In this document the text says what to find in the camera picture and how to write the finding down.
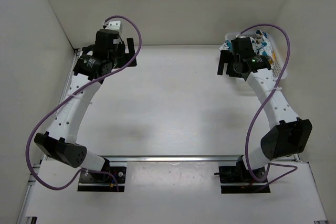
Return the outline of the colourful printed shorts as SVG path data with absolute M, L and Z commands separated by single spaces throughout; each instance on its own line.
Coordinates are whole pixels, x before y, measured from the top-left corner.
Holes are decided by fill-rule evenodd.
M 246 37 L 249 37 L 255 54 L 265 56 L 272 65 L 274 63 L 274 51 L 267 33 L 262 32 L 260 29 L 256 31 L 247 31 L 242 35 L 239 35 L 238 33 L 227 33 L 225 35 L 224 43 L 219 47 L 219 51 L 231 51 L 233 39 Z

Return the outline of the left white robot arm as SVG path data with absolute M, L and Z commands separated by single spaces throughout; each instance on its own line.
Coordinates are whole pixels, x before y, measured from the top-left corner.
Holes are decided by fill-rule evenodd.
M 92 170 L 98 182 L 105 182 L 110 176 L 108 161 L 77 144 L 77 134 L 93 96 L 103 84 L 101 77 L 114 68 L 123 67 L 134 56 L 134 41 L 128 38 L 127 42 L 130 49 L 125 52 L 120 29 L 116 27 L 97 31 L 95 43 L 82 51 L 74 66 L 67 93 L 69 102 L 57 111 L 46 132 L 34 138 L 35 144 L 48 157 L 73 168 Z

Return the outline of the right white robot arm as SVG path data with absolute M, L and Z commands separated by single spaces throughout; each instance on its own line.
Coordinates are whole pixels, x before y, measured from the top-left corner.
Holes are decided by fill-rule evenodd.
M 269 123 L 269 132 L 253 150 L 245 148 L 238 160 L 236 177 L 247 182 L 271 161 L 302 153 L 312 131 L 308 119 L 301 119 L 276 85 L 271 58 L 258 55 L 249 37 L 235 38 L 222 49 L 218 75 L 242 78 L 252 88 Z

